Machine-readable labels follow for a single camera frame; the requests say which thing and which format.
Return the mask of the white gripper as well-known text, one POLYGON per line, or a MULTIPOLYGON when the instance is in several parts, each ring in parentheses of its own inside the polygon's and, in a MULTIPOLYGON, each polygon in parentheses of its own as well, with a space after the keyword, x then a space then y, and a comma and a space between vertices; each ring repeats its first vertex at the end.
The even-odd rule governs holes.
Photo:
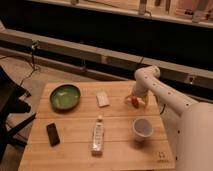
MULTIPOLYGON (((142 87, 138 87, 138 86, 134 85, 132 88, 132 95, 140 98, 139 101, 143 106, 146 107, 148 105, 148 101, 147 101, 148 89, 147 88, 142 88, 142 87)), ((125 103, 132 101, 132 98, 133 98, 132 95, 127 95, 124 98, 125 103)))

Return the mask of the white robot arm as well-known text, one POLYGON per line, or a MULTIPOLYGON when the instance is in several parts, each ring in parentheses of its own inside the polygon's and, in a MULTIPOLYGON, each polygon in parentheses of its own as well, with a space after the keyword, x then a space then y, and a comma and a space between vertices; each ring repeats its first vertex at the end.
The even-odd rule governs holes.
POLYGON ((194 100, 162 83, 159 76, 157 66, 137 69, 129 97, 147 104, 151 91, 179 115, 176 171, 213 171, 213 104, 194 100))

